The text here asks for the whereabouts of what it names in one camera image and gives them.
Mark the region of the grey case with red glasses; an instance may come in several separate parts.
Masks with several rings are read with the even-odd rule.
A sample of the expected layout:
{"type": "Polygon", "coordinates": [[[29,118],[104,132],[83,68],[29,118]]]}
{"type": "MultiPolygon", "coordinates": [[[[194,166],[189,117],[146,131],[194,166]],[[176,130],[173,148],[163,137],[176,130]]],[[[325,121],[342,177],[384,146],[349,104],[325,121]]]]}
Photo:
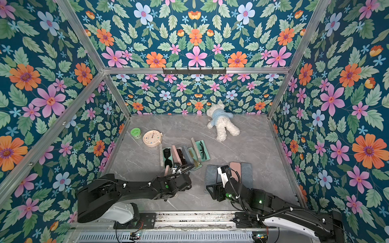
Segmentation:
{"type": "Polygon", "coordinates": [[[250,163],[241,163],[241,180],[245,187],[253,188],[253,170],[250,163]]]}

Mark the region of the pink case with purple glasses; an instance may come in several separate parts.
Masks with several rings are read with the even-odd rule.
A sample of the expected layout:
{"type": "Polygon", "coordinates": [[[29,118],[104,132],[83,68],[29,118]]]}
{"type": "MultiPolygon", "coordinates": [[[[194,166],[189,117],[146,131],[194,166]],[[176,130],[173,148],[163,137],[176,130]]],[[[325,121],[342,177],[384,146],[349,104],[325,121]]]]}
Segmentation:
{"type": "Polygon", "coordinates": [[[229,167],[231,168],[232,172],[232,177],[237,181],[241,182],[241,163],[238,162],[230,162],[229,167]]]}

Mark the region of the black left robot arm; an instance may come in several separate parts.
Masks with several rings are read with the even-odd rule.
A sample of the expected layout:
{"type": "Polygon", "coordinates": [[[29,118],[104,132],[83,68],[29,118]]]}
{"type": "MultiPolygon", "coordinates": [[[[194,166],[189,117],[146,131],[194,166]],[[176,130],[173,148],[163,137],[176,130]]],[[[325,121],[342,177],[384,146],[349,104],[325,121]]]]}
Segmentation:
{"type": "Polygon", "coordinates": [[[176,196],[178,192],[191,189],[187,174],[156,177],[151,181],[123,181],[114,174],[106,174],[93,180],[77,192],[78,223],[89,223],[109,211],[116,203],[134,199],[159,200],[176,196]]]}

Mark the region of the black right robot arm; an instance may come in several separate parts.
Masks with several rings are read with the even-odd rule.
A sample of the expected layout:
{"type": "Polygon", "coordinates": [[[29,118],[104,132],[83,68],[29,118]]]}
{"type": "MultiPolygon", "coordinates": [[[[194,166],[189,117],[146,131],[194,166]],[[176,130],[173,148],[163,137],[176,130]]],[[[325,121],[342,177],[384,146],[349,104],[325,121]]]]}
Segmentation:
{"type": "Polygon", "coordinates": [[[213,200],[229,201],[237,210],[232,219],[237,228],[284,228],[321,243],[345,242],[340,213],[317,213],[264,190],[248,188],[229,166],[207,166],[205,189],[213,200]]]}

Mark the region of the grey case with olive glasses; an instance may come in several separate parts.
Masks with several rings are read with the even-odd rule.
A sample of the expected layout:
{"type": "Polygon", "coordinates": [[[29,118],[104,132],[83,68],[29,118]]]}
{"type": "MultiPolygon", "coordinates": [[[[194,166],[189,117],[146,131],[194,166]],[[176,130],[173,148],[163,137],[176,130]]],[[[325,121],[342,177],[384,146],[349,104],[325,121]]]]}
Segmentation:
{"type": "Polygon", "coordinates": [[[197,155],[192,147],[183,146],[182,147],[183,157],[187,164],[194,165],[192,170],[198,170],[202,167],[201,163],[198,161],[197,155]]]}

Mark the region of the cream round alarm clock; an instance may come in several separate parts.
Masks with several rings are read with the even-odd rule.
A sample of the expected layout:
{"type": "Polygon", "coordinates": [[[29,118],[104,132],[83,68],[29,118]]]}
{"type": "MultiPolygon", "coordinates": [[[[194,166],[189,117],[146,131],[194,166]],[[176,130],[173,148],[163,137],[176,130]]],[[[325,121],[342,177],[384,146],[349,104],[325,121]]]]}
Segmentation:
{"type": "Polygon", "coordinates": [[[142,138],[147,147],[157,147],[162,144],[163,134],[157,130],[146,132],[142,138]]]}

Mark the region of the green lidded round container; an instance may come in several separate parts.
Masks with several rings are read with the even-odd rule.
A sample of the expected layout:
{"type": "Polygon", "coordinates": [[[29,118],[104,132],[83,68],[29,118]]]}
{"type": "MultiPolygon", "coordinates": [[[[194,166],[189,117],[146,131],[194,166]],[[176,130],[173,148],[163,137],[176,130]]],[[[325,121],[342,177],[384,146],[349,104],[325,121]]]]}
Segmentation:
{"type": "Polygon", "coordinates": [[[130,135],[131,135],[134,139],[140,139],[140,138],[142,137],[141,129],[140,129],[140,128],[133,128],[133,129],[130,131],[130,135]]]}

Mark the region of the white teddy bear blue shirt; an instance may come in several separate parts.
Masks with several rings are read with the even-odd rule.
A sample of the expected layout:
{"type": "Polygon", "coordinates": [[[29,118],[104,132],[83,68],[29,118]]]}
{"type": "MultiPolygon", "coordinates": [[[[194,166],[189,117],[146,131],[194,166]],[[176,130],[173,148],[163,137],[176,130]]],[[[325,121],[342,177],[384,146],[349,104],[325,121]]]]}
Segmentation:
{"type": "Polygon", "coordinates": [[[225,111],[224,104],[212,105],[207,111],[206,115],[211,118],[207,124],[208,129],[216,128],[216,140],[223,142],[227,139],[227,132],[232,136],[238,136],[240,129],[233,124],[231,119],[234,115],[225,111]]]}

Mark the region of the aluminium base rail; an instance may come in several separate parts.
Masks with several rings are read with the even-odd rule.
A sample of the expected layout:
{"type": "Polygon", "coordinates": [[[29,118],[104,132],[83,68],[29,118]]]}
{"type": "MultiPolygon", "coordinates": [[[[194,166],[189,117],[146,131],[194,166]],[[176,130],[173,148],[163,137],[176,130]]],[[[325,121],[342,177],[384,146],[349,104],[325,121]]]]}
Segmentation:
{"type": "Polygon", "coordinates": [[[218,231],[239,230],[233,218],[236,211],[141,211],[147,216],[144,223],[135,228],[121,227],[118,231],[218,231]]]}

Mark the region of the black hook rail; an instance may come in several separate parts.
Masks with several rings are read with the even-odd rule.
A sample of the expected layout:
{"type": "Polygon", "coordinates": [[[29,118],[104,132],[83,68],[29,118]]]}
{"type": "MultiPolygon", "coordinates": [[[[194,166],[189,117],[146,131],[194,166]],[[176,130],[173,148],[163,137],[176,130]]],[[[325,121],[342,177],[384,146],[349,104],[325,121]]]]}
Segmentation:
{"type": "Polygon", "coordinates": [[[224,75],[226,68],[162,68],[164,75],[224,75]]]}

